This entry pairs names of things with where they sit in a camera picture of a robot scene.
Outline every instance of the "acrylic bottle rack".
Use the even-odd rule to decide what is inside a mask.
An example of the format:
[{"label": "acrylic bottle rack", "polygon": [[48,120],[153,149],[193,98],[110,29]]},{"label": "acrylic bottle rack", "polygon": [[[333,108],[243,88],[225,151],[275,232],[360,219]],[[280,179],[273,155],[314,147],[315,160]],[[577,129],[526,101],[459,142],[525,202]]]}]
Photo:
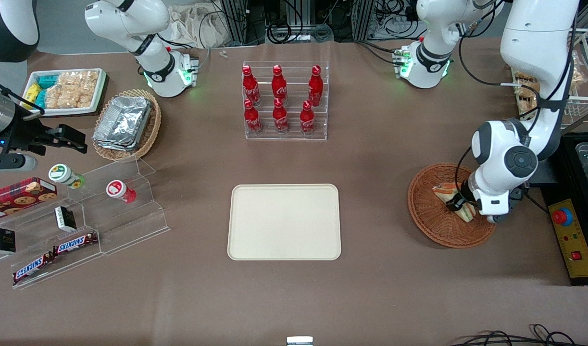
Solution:
[{"label": "acrylic bottle rack", "polygon": [[[52,263],[13,285],[14,289],[39,283],[87,261],[113,254],[168,231],[170,228],[163,208],[153,199],[150,183],[146,179],[154,172],[142,159],[130,156],[84,173],[85,184],[79,189],[58,185],[58,199],[0,219],[0,228],[15,231],[15,254],[0,255],[0,263],[10,264],[12,273],[65,241],[91,232],[97,232],[100,240],[96,244],[60,254]],[[134,202],[126,204],[107,196],[105,187],[115,179],[122,180],[136,191]],[[65,206],[74,212],[77,232],[67,233],[57,228],[54,216],[57,206]]]},{"label": "acrylic bottle rack", "polygon": [[[260,92],[260,105],[256,107],[262,123],[263,131],[260,134],[253,134],[245,123],[245,136],[250,140],[327,140],[328,133],[328,93],[330,81],[330,68],[327,62],[266,62],[266,61],[245,61],[243,65],[249,65],[253,75],[257,79]],[[272,94],[272,67],[281,65],[283,77],[288,84],[288,103],[285,107],[288,111],[289,132],[279,134],[275,128],[272,118],[274,108],[274,97]],[[309,99],[309,79],[311,68],[319,65],[322,68],[322,80],[324,89],[322,100],[318,107],[313,107],[315,112],[315,129],[311,136],[303,136],[300,131],[300,112],[302,103]],[[243,101],[246,99],[245,91],[242,90]]]}]

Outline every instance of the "round wicker basket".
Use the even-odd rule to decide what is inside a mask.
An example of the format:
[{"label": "round wicker basket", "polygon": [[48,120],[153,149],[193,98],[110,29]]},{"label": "round wicker basket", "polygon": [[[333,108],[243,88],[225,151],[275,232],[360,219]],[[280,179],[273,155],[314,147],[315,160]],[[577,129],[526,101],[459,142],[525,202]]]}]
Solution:
[{"label": "round wicker basket", "polygon": [[[454,180],[456,164],[439,163],[425,167],[411,180],[407,193],[407,204],[411,217],[428,238],[443,246],[455,249],[474,247],[487,241],[494,231],[495,224],[477,214],[471,222],[463,221],[432,191],[441,183]],[[458,180],[463,181],[472,171],[462,167]]]},{"label": "round wicker basket", "polygon": [[[157,133],[159,132],[159,127],[162,124],[162,110],[160,110],[155,97],[144,90],[127,90],[118,94],[118,96],[144,97],[151,102],[152,107],[150,109],[149,120],[147,121],[146,127],[144,128],[140,145],[136,151],[122,151],[102,148],[98,146],[95,141],[93,141],[93,147],[95,147],[95,150],[98,152],[98,154],[100,154],[101,157],[108,160],[117,161],[127,158],[133,154],[135,154],[138,158],[141,158],[142,156],[146,155],[146,153],[148,153],[149,149],[153,146],[155,140],[157,139]],[[95,129],[97,129],[97,127],[100,125],[103,114],[113,99],[114,97],[102,108],[97,124],[95,124]]]}]

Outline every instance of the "coca-cola bottle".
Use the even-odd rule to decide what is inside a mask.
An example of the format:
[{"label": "coca-cola bottle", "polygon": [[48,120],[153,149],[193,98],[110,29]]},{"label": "coca-cola bottle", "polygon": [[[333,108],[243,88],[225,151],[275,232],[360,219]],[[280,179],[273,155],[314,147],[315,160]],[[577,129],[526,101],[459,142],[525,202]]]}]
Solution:
[{"label": "coca-cola bottle", "polygon": [[324,91],[324,81],[322,81],[322,68],[314,65],[311,69],[311,79],[309,79],[309,101],[313,107],[318,107],[322,101],[322,92]]},{"label": "coca-cola bottle", "polygon": [[275,119],[276,133],[281,135],[288,133],[288,111],[283,107],[283,100],[275,99],[275,108],[272,110],[272,117]]},{"label": "coca-cola bottle", "polygon": [[313,134],[313,123],[315,122],[315,113],[311,109],[311,102],[302,103],[302,112],[300,112],[300,130],[305,136]]},{"label": "coca-cola bottle", "polygon": [[283,77],[283,69],[280,65],[272,67],[272,94],[275,99],[281,99],[283,105],[288,104],[288,84]]},{"label": "coca-cola bottle", "polygon": [[245,121],[250,133],[254,135],[261,133],[262,123],[259,121],[257,109],[253,107],[253,102],[250,99],[245,100]]},{"label": "coca-cola bottle", "polygon": [[249,65],[243,66],[243,88],[245,95],[253,102],[254,106],[259,106],[259,85],[257,79],[251,73]]}]

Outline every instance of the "red button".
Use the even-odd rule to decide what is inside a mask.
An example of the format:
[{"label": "red button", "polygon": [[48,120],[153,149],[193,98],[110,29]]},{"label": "red button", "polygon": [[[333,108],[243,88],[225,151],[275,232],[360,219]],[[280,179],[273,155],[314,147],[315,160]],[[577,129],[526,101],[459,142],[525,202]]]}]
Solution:
[{"label": "red button", "polygon": [[555,210],[552,212],[552,220],[557,225],[562,225],[567,222],[567,213],[563,210]]}]

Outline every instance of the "brown table surface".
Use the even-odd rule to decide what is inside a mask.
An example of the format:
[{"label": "brown table surface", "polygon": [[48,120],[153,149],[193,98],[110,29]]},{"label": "brown table surface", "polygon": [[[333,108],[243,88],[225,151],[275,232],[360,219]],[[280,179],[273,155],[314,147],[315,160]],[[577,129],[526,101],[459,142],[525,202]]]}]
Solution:
[{"label": "brown table surface", "polygon": [[[163,123],[145,159],[171,231],[24,290],[11,289],[10,267],[0,265],[0,345],[274,346],[288,335],[313,335],[320,346],[446,345],[488,329],[531,336],[533,322],[588,343],[588,287],[569,287],[550,221],[533,204],[466,250],[432,243],[407,210],[420,169],[456,162],[483,121],[515,114],[510,88],[480,85],[455,63],[437,87],[420,90],[355,44],[226,49],[228,59],[220,50],[197,87],[158,99]],[[472,39],[463,51],[478,76],[508,80],[498,39]],[[244,60],[330,61],[329,140],[247,141]],[[147,88],[128,53],[30,60],[30,70],[90,67],[111,78],[107,98]],[[90,142],[95,120],[44,123],[72,125]],[[34,173],[0,173],[0,186],[46,177],[60,161],[79,172],[108,163],[92,147],[49,148]],[[232,188],[278,183],[338,187],[340,258],[228,258]]]}]

